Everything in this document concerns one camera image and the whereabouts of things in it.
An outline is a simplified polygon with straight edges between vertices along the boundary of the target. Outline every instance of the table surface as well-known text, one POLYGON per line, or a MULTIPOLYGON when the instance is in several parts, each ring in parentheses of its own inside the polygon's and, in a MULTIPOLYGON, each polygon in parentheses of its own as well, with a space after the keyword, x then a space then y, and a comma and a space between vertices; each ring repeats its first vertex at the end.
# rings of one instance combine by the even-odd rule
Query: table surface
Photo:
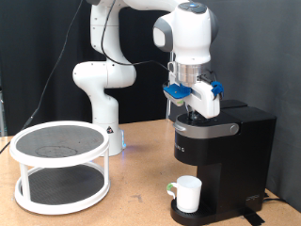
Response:
MULTIPOLYGON (((19 164, 8 149, 0 155, 1 225, 179 225, 170 216, 172 197, 166 185, 182 175, 196 175, 197 168, 185 165, 173 155, 174 128, 169 120, 122 124, 127 148, 110 157, 111 188, 99 203, 78 213, 43 216, 23 210, 14 200, 20 177, 19 164)), ((4 147, 11 137, 2 137, 4 147)), ((103 166, 103 158, 94 162, 103 166)), ((271 198, 275 195, 267 191, 271 198)), ((289 204, 267 202, 258 214, 265 226, 301 225, 301 215, 289 204)), ((213 226, 249 226, 243 217, 232 218, 213 226)))

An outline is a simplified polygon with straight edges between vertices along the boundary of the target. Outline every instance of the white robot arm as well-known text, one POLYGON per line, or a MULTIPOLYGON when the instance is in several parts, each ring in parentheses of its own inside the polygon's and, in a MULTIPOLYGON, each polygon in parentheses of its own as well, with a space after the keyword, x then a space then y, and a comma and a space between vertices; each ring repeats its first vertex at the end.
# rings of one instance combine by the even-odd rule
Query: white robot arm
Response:
MULTIPOLYGON (((119 11, 125 7, 138 10, 167 10, 153 28, 155 44, 163 51, 176 54, 169 63, 170 84, 191 90, 189 95, 175 101, 170 90, 165 90, 174 103, 186 102, 205 118, 219 114, 219 99, 214 98, 213 87, 201 80, 210 61, 209 48, 213 39, 213 14, 204 5, 187 0, 87 0, 92 4, 91 45, 102 53, 102 37, 107 15, 114 4, 103 39, 105 53, 116 62, 130 64, 119 44, 119 11)), ((106 129, 110 138, 110 155, 122 151, 122 133, 119 129, 118 102, 104 94, 104 89, 124 88, 135 81, 134 66, 124 66, 107 59, 105 62, 85 62, 73 70, 73 80, 88 96, 92 104, 93 123, 106 129)))

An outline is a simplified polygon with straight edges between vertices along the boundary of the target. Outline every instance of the white mug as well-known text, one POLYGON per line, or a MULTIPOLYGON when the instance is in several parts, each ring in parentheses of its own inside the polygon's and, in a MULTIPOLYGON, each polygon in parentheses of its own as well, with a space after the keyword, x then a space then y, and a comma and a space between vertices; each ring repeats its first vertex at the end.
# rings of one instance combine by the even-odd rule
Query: white mug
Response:
POLYGON ((194 176, 179 177, 177 183, 170 183, 166 187, 168 195, 175 194, 170 191, 172 187, 177 187, 177 207, 184 213, 194 213, 198 210, 201 181, 194 176))

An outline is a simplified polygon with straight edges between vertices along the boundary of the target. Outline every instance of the coffee maker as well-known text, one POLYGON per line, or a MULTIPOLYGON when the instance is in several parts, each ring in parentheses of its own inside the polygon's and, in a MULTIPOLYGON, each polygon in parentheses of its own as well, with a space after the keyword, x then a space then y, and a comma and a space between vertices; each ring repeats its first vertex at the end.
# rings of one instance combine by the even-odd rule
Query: coffee maker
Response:
POLYGON ((182 114, 175 127, 175 157, 197 166, 202 182, 197 212, 171 202, 182 225, 205 225, 255 214, 262 208, 276 117, 239 101, 222 101, 210 120, 182 114))

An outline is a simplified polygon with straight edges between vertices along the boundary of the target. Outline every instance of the black cable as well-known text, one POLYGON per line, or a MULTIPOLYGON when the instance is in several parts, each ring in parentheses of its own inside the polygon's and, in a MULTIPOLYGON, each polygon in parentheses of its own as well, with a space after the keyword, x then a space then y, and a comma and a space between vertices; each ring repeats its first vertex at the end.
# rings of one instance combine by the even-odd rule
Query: black cable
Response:
POLYGON ((279 201, 279 202, 285 202, 285 203, 287 203, 285 200, 283 200, 283 199, 264 199, 263 200, 263 203, 265 203, 265 202, 269 202, 269 201, 279 201))
POLYGON ((111 61, 113 61, 114 63, 117 63, 117 64, 119 64, 119 65, 123 65, 123 66, 134 66, 134 65, 145 64, 145 63, 155 63, 155 64, 160 65, 161 67, 163 67, 164 69, 166 69, 166 70, 168 70, 168 71, 170 72, 170 70, 169 70, 166 66, 164 66, 163 64, 161 64, 161 63, 159 63, 159 62, 157 62, 157 61, 155 61, 155 60, 148 60, 148 61, 143 61, 143 62, 133 63, 133 64, 125 64, 125 63, 117 62, 116 60, 112 59, 110 56, 108 56, 108 55, 105 53, 105 51, 104 51, 104 49, 103 49, 104 33, 105 33, 105 29, 106 29, 107 22, 108 22, 108 20, 109 20, 111 11, 112 11, 112 9, 113 9, 113 6, 115 5, 115 2, 116 2, 116 0, 114 0, 113 4, 112 4, 112 6, 111 6, 111 8, 110 8, 110 10, 109 10, 109 13, 108 13, 107 16, 106 16, 106 20, 105 20, 105 24, 104 24, 104 28, 103 28, 103 36, 102 36, 102 51, 103 51, 103 54, 104 54, 108 59, 110 59, 111 61))
MULTIPOLYGON (((69 25, 69 28, 68 28, 68 31, 67 31, 67 34, 66 34, 66 38, 65 38, 65 42, 64 42, 63 48, 62 48, 62 50, 61 50, 61 52, 60 52, 60 55, 59 55, 59 57, 58 57, 58 59, 57 59, 57 61, 56 61, 56 64, 55 64, 54 68, 52 69, 51 73, 49 74, 49 77, 48 77, 48 79, 47 79, 47 82, 46 82, 46 85, 45 85, 45 87, 44 87, 43 93, 42 93, 41 96, 40 96, 39 105, 38 105, 37 109, 34 111, 34 113, 31 115, 31 117, 26 121, 26 123, 25 123, 25 125, 23 126, 23 128, 21 129, 21 131, 23 131, 23 130, 31 123, 31 121, 34 119, 34 117, 36 116, 36 114, 37 114, 38 111, 40 110, 40 104, 41 104, 41 101, 42 101, 42 99, 43 99, 43 97, 44 97, 44 94, 45 94, 45 91, 46 91, 46 89, 47 89, 47 87, 48 87, 49 81, 50 81, 50 79, 52 78, 52 76, 53 76, 53 74, 54 74, 54 71, 55 71, 55 69, 56 69, 58 63, 60 62, 61 58, 63 57, 63 54, 64 54, 64 52, 65 52, 65 47, 66 47, 66 44, 67 44, 67 40, 68 40, 68 36, 69 36, 70 30, 71 30, 71 27, 72 27, 73 22, 74 22, 74 20, 75 20, 77 14, 78 14, 78 12, 79 12, 79 9, 80 9, 81 6, 82 6, 82 3, 83 3, 83 0, 81 0, 79 6, 78 6, 78 8, 77 8, 77 10, 76 10, 76 12, 75 12, 75 14, 74 14, 74 16, 73 16, 73 19, 72 19, 72 21, 71 21, 71 23, 70 23, 70 25, 69 25)), ((0 151, 0 154, 6 149, 6 147, 7 147, 9 144, 10 144, 10 142, 9 142, 9 143, 8 143, 8 144, 0 151)))

